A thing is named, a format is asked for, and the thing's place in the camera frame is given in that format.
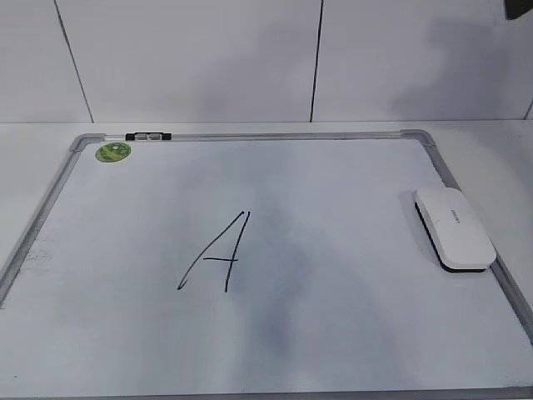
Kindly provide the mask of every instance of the round sticker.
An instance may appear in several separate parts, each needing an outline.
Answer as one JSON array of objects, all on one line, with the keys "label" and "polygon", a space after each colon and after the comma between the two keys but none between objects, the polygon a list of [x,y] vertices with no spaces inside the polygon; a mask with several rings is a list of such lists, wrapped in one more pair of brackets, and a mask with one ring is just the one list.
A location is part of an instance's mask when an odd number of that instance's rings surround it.
[{"label": "round sticker", "polygon": [[108,143],[97,150],[97,160],[102,163],[114,163],[121,161],[132,152],[132,148],[126,143]]}]

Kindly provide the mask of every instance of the white tiled wall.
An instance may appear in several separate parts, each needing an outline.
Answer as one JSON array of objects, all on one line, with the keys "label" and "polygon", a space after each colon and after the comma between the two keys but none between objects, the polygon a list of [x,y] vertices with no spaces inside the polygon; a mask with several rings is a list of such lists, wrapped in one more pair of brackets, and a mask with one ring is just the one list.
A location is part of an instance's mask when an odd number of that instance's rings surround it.
[{"label": "white tiled wall", "polygon": [[[58,0],[96,122],[308,121],[321,0]],[[315,121],[522,119],[533,12],[324,0]],[[0,123],[88,122],[53,0],[0,0]]]},{"label": "white tiled wall", "polygon": [[0,1],[0,123],[89,121],[53,0]]},{"label": "white tiled wall", "polygon": [[61,0],[95,122],[308,121],[320,0]]},{"label": "white tiled wall", "polygon": [[316,121],[521,119],[533,13],[502,0],[325,0]]}]

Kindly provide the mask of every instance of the whiteboard eraser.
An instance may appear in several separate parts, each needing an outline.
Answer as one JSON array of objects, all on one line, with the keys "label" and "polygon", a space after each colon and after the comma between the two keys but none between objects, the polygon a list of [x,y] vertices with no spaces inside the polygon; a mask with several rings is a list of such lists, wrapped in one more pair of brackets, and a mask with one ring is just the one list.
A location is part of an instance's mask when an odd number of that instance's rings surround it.
[{"label": "whiteboard eraser", "polygon": [[489,235],[462,192],[419,189],[415,205],[446,271],[482,272],[496,260]]}]

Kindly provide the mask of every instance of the whiteboard surface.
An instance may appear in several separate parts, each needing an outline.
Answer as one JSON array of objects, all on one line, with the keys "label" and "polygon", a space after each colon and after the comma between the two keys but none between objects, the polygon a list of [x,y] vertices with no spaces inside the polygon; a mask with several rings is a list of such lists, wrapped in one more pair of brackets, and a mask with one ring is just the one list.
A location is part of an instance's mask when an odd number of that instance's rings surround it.
[{"label": "whiteboard surface", "polygon": [[[490,271],[443,271],[415,140],[82,152],[0,310],[1,396],[496,388],[533,349]],[[240,212],[228,262],[192,260]],[[229,258],[243,218],[205,254]]]}]

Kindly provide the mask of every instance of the table surface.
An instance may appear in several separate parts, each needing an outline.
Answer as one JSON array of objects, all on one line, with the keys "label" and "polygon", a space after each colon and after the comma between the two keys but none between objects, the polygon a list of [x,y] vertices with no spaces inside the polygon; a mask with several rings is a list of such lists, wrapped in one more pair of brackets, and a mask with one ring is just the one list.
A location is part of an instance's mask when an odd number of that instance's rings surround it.
[{"label": "table surface", "polygon": [[533,121],[248,124],[0,124],[0,263],[17,244],[72,140],[83,133],[301,133],[425,129],[533,305]]}]

